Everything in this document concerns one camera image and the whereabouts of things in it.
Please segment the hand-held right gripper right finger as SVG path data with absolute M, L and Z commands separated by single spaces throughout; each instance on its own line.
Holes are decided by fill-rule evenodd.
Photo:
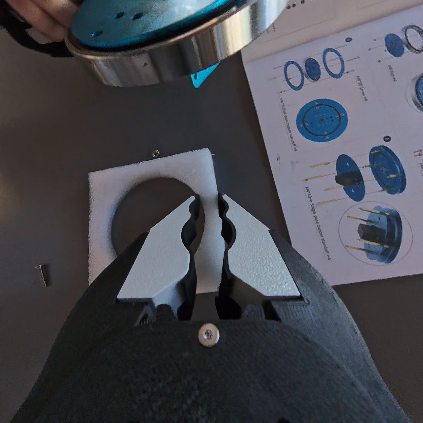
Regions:
M 225 241 L 221 283 L 215 297 L 222 320 L 240 319 L 248 306 L 302 295 L 270 229 L 226 194 L 219 194 Z

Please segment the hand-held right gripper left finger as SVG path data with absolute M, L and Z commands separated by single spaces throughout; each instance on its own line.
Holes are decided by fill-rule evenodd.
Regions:
M 149 230 L 117 301 L 169 305 L 179 320 L 191 319 L 197 275 L 190 246 L 199 211 L 199 196 L 191 196 Z

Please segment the white foam frame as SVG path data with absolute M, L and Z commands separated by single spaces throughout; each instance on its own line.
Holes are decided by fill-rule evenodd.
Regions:
M 197 293 L 217 292 L 225 241 L 214 162 L 207 148 L 89 173 L 88 284 L 117 257 L 111 240 L 117 206 L 135 186 L 155 178 L 178 180 L 199 195 L 205 222 L 195 252 Z

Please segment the blue disc with metal rim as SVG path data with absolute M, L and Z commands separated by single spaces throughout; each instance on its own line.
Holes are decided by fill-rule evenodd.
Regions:
M 236 54 L 280 16 L 284 0 L 87 0 L 66 36 L 103 84 L 141 87 L 188 77 Z

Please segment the dark desk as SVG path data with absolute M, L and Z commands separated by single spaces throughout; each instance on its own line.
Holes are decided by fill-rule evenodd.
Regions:
M 1 422 L 88 286 L 88 174 L 202 148 L 219 192 L 289 240 L 240 53 L 198 89 L 190 77 L 114 88 L 1 31 Z

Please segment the person's left hand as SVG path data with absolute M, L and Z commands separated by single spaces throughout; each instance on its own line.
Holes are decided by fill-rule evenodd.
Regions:
M 69 0 L 7 0 L 6 3 L 50 41 L 63 41 L 77 5 Z

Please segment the printed instruction manual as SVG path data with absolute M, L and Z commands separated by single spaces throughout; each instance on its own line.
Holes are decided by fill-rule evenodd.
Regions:
M 293 247 L 331 285 L 422 273 L 422 1 L 288 1 L 242 51 Z

